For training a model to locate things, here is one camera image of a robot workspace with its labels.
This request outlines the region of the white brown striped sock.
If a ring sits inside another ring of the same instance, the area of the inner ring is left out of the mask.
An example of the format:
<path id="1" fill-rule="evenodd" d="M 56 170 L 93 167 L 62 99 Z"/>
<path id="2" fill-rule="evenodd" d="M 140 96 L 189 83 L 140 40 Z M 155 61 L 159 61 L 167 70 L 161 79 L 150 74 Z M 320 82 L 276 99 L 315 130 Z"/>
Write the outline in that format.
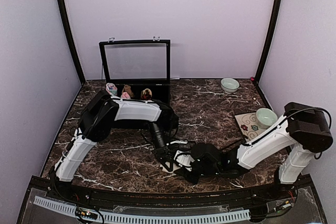
<path id="1" fill-rule="evenodd" d="M 160 169 L 163 171 L 163 172 L 166 172 L 166 173 L 174 173 L 176 170 L 178 169 L 181 169 L 181 167 L 175 165 L 175 164 L 165 164 L 165 165 L 162 165 L 160 164 Z"/>

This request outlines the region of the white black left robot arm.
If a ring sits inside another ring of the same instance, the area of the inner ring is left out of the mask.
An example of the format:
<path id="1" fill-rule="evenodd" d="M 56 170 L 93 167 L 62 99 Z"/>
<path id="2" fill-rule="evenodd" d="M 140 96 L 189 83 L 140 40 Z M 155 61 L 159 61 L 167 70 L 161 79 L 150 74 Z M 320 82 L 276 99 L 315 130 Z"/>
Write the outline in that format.
<path id="1" fill-rule="evenodd" d="M 149 129 L 157 148 L 166 146 L 171 132 L 178 127 L 174 110 L 160 100 L 122 99 L 100 91 L 82 112 L 73 137 L 60 160 L 51 171 L 59 180 L 53 191 L 63 201 L 74 197 L 71 182 L 74 174 L 90 150 L 105 140 L 112 129 Z"/>

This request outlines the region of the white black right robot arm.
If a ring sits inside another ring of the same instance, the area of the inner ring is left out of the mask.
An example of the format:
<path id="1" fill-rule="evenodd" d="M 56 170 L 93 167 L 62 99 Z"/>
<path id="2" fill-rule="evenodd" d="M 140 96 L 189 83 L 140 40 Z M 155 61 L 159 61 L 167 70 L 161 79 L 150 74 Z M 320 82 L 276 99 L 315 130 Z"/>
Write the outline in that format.
<path id="1" fill-rule="evenodd" d="M 198 183 L 200 177 L 208 176 L 234 179 L 276 152 L 292 146 L 289 156 L 278 168 L 276 182 L 268 187 L 269 197 L 278 200 L 314 156 L 331 147 L 331 121 L 330 113 L 324 108 L 290 102 L 271 127 L 228 152 L 224 153 L 212 144 L 195 144 L 187 153 L 187 163 L 178 163 L 174 173 L 193 184 Z"/>

